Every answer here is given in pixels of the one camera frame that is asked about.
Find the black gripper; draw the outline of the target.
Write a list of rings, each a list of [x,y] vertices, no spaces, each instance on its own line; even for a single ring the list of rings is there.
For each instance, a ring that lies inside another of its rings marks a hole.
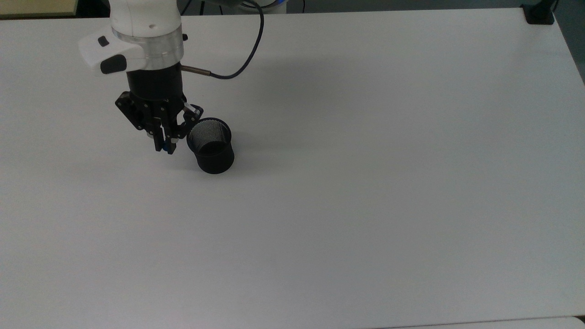
[[[181,64],[130,71],[126,77],[130,91],[115,100],[117,108],[136,129],[153,138],[155,150],[173,154],[178,140],[184,139],[203,115],[203,108],[186,103]]]

